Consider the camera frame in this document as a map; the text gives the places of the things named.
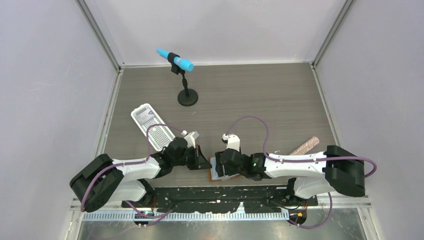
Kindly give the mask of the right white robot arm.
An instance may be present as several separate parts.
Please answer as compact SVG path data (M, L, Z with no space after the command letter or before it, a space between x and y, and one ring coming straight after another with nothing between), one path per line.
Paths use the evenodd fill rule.
M348 197L363 197L366 193L365 159L336 145L306 155L246 155L226 149L216 152L210 163L211 172L220 178L241 175L261 181L288 177L285 198L291 205L327 192Z

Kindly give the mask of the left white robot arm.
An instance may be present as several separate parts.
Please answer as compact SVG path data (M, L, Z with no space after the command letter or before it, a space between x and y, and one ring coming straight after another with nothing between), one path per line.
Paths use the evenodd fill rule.
M148 179L168 175L174 167L211 169L198 144L176 137L168 146L146 158L119 160L102 153L77 173L69 183L84 212L95 212L107 203L131 201L141 207L153 202Z

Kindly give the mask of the brown leather card holder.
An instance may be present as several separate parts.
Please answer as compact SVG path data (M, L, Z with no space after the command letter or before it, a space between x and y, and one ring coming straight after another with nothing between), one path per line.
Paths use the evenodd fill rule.
M195 170L208 170L208 180L210 182L221 182L232 180L235 178L241 177L241 175L237 172L228 173L225 170L225 167L219 163L219 158L221 157L223 151L218 151L215 153L214 157L206 157L203 155L201 146L197 144L195 146L195 154L194 154L194 169Z

